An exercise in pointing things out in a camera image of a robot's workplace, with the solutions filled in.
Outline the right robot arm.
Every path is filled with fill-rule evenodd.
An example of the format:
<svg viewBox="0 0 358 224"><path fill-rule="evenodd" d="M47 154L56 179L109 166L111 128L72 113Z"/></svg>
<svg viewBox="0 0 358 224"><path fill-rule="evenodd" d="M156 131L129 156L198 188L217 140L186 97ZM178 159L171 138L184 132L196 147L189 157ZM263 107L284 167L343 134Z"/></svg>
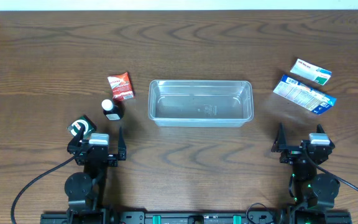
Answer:
<svg viewBox="0 0 358 224"><path fill-rule="evenodd" d="M327 223L326 212L334 207L340 183L329 174L317 173L317 166L328 160L334 148L320 124L299 146L289 145L284 125L279 125L271 151L280 153L281 163L292 166L288 191L295 201L281 212L279 223Z"/></svg>

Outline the blue KoolFever box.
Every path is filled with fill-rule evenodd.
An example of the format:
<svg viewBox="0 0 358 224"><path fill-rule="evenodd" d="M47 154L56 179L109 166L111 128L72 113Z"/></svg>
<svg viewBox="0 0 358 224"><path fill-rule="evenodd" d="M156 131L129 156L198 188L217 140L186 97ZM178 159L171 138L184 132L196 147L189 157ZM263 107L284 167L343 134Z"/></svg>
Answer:
<svg viewBox="0 0 358 224"><path fill-rule="evenodd" d="M273 92L317 115L331 109L337 100L288 75L282 76Z"/></svg>

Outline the red Panadol sachet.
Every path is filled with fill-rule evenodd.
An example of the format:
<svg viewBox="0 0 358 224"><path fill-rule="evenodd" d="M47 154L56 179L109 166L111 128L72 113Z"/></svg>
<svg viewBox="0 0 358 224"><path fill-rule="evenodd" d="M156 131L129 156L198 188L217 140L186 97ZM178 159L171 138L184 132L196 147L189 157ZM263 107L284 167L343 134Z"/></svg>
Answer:
<svg viewBox="0 0 358 224"><path fill-rule="evenodd" d="M108 76L108 82L112 90L112 98L114 101L125 101L135 97L128 72Z"/></svg>

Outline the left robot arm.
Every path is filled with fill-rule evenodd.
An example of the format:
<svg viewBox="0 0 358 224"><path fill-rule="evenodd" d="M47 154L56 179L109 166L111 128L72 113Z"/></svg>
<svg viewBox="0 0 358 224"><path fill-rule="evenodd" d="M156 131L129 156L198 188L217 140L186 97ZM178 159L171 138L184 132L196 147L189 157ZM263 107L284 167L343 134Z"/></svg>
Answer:
<svg viewBox="0 0 358 224"><path fill-rule="evenodd" d="M68 143L67 151L76 164L83 166L67 178L65 193L68 196L68 223L114 223L114 214L102 206L108 167L116 167L126 160L127 147L122 128L119 129L117 153L109 153L109 135L93 133L84 138L85 127Z"/></svg>

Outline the white green medicine box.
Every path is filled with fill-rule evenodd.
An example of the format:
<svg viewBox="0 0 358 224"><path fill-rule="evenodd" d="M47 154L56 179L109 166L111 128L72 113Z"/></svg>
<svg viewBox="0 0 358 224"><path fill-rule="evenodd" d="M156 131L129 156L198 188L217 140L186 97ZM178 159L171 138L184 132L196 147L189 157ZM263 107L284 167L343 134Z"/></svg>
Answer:
<svg viewBox="0 0 358 224"><path fill-rule="evenodd" d="M319 85L325 85L332 76L331 71L308 63L299 58L292 66L290 72Z"/></svg>

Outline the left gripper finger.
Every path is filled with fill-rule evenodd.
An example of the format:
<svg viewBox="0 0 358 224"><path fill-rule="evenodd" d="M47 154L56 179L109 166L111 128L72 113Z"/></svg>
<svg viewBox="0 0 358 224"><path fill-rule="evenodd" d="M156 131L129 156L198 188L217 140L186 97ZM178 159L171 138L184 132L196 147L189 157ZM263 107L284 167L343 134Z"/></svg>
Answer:
<svg viewBox="0 0 358 224"><path fill-rule="evenodd" d="M85 132L84 124L80 125L80 130L78 133L73 137L73 139L68 143L68 148L77 148L81 146L81 140L83 139Z"/></svg>
<svg viewBox="0 0 358 224"><path fill-rule="evenodd" d="M119 128L119 139L118 139L118 153L119 155L126 155L127 147L124 141L124 134L122 127Z"/></svg>

